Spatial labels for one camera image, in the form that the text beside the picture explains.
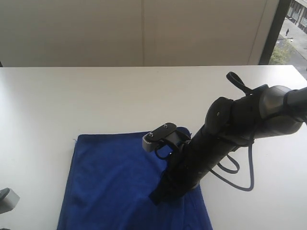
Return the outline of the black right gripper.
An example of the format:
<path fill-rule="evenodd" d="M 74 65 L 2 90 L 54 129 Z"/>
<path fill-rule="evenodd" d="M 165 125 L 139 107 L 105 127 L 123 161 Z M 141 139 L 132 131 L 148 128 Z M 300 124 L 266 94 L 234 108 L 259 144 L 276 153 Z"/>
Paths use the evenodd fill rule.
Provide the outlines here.
<path fill-rule="evenodd" d="M 187 193 L 230 152 L 230 142 L 210 134 L 195 134 L 184 149 L 184 158 L 167 171 L 149 199 L 157 206 Z"/>

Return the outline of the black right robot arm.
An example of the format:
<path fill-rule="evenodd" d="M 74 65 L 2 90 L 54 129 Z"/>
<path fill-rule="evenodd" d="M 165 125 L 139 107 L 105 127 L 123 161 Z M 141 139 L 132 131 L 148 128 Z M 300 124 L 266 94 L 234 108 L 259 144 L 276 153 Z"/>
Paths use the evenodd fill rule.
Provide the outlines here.
<path fill-rule="evenodd" d="M 182 197 L 230 152 L 252 148 L 255 139 L 290 135 L 307 120 L 307 90 L 260 86 L 238 99 L 218 98 L 210 106 L 204 125 L 190 137 L 173 123 L 165 123 L 143 137 L 147 152 L 164 146 L 171 153 L 157 187 L 154 204 Z"/>

